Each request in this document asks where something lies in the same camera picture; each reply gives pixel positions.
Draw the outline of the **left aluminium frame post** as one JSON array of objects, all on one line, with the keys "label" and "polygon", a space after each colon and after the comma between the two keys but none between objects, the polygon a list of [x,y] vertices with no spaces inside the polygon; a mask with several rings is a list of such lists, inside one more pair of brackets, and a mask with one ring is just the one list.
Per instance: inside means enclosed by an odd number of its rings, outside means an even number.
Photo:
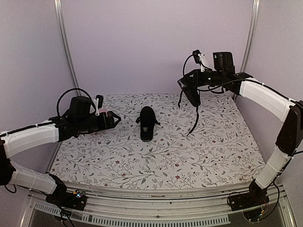
[{"label": "left aluminium frame post", "polygon": [[76,72],[74,69],[71,51],[70,51],[69,43],[68,43],[67,32],[66,32],[66,28],[65,28],[62,1],[54,0],[53,3],[54,3],[55,16],[56,16],[56,20],[57,20],[57,24],[58,24],[58,29],[59,29],[59,35],[61,37],[63,53],[64,53],[64,56],[66,59],[69,75],[71,77],[71,83],[74,88],[79,88],[79,83],[78,83],[78,79],[77,79]]}]

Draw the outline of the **aluminium frame post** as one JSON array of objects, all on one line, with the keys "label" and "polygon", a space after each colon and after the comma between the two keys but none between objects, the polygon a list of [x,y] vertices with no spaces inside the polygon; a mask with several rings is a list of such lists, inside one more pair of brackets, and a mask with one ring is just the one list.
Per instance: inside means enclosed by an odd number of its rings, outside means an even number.
[{"label": "aluminium frame post", "polygon": [[253,0],[251,14],[250,14],[249,30],[248,30],[245,49],[244,49],[244,55],[241,62],[240,72],[245,72],[248,66],[250,53],[253,45],[253,39],[258,23],[259,8],[260,8],[260,0]]},{"label": "aluminium frame post", "polygon": [[76,72],[74,69],[71,51],[70,51],[69,43],[68,43],[67,32],[66,32],[66,28],[65,28],[62,1],[54,0],[53,3],[54,3],[55,16],[56,16],[56,20],[57,20],[57,24],[58,24],[58,29],[59,29],[59,35],[61,37],[63,53],[64,53],[64,56],[66,59],[69,75],[71,77],[71,83],[74,88],[79,88],[79,83],[78,83],[78,79],[77,79]]}]

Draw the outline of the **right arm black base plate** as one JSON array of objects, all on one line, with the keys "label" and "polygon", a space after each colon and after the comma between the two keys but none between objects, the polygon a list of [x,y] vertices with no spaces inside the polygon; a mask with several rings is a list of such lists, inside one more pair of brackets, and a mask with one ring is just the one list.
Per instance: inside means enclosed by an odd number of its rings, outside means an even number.
[{"label": "right arm black base plate", "polygon": [[267,195],[267,190],[263,190],[259,194],[254,194],[251,192],[232,192],[227,198],[227,204],[230,206],[232,211],[253,208],[268,202],[269,197]]}]

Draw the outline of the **pink plastic plate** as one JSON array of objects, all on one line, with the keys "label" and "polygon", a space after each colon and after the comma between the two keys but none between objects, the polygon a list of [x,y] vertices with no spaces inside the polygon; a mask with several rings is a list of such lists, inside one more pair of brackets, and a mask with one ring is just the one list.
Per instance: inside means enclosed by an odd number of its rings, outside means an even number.
[{"label": "pink plastic plate", "polygon": [[99,114],[106,114],[107,116],[111,115],[111,112],[106,109],[99,109]]}]

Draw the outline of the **floral patterned table mat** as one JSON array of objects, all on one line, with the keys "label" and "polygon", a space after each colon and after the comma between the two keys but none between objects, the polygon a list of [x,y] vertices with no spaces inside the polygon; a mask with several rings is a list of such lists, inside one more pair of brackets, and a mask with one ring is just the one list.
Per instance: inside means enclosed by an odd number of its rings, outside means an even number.
[{"label": "floral patterned table mat", "polygon": [[[150,106],[160,125],[143,142],[136,119]],[[250,182],[265,161],[229,95],[204,93],[195,109],[175,94],[106,95],[121,117],[111,130],[64,141],[50,172],[70,183],[143,190]]]}]

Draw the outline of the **black canvas shoe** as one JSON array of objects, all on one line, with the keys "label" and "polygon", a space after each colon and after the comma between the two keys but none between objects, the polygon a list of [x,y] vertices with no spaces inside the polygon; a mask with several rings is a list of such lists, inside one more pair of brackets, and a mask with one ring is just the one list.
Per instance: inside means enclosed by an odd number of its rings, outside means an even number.
[{"label": "black canvas shoe", "polygon": [[177,83],[192,106],[200,106],[200,95],[197,92],[197,88],[194,86],[193,79],[190,77],[182,77]]},{"label": "black canvas shoe", "polygon": [[136,123],[140,123],[140,138],[143,142],[149,142],[153,139],[154,126],[160,125],[156,120],[155,112],[150,106],[145,106],[140,112],[140,116],[136,119]]}]

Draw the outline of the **right aluminium frame post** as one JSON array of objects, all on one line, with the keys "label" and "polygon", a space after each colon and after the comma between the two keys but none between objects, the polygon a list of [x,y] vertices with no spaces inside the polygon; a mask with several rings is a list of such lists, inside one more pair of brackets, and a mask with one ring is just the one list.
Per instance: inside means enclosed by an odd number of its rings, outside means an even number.
[{"label": "right aluminium frame post", "polygon": [[249,30],[248,30],[245,49],[244,49],[244,55],[241,62],[240,72],[245,72],[248,66],[250,53],[253,45],[253,39],[258,23],[259,8],[260,8],[260,0],[253,0],[251,14],[250,14]]}]

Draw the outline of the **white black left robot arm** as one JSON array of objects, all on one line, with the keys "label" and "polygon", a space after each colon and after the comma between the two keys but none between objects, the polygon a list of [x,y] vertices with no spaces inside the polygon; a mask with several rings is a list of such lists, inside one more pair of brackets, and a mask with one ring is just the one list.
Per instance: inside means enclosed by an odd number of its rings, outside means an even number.
[{"label": "white black left robot arm", "polygon": [[41,174],[11,162],[11,158],[23,151],[44,144],[57,143],[115,128],[121,117],[112,111],[100,111],[103,97],[95,99],[76,96],[64,114],[58,114],[47,121],[0,134],[0,184],[18,185],[30,190],[44,192],[60,205],[70,202],[66,185],[56,176]]}]

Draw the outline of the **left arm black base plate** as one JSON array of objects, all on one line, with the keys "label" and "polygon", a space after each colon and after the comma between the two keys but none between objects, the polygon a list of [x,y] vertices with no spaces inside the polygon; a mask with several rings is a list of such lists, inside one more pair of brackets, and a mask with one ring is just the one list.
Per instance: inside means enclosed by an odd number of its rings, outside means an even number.
[{"label": "left arm black base plate", "polygon": [[73,192],[61,191],[47,195],[45,201],[54,204],[59,208],[84,211],[87,203],[87,196],[84,190],[75,190]]}]

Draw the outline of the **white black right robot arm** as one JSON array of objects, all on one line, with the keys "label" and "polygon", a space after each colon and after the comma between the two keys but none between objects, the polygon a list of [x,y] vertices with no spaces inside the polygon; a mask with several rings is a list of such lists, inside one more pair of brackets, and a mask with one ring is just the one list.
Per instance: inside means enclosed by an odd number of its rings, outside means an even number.
[{"label": "white black right robot arm", "polygon": [[246,72],[236,72],[231,52],[214,52],[213,69],[199,50],[194,50],[191,57],[199,67],[183,73],[178,85],[196,109],[201,104],[200,92],[221,88],[222,91],[230,91],[250,100],[280,123],[274,150],[260,174],[250,183],[249,192],[245,195],[246,204],[255,206],[263,199],[275,178],[283,172],[303,141],[303,102],[281,94]]}]

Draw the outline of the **aluminium front rail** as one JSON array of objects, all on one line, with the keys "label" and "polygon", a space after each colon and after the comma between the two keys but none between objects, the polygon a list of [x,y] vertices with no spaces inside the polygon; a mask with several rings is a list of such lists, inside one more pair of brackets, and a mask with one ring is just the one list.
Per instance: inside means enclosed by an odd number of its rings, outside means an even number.
[{"label": "aluminium front rail", "polygon": [[68,190],[86,192],[83,211],[68,210],[70,218],[30,192],[21,220],[23,227],[297,227],[283,185],[268,188],[264,216],[253,222],[257,207],[232,210],[227,200],[248,190],[248,184],[198,189],[118,189],[69,183]]}]

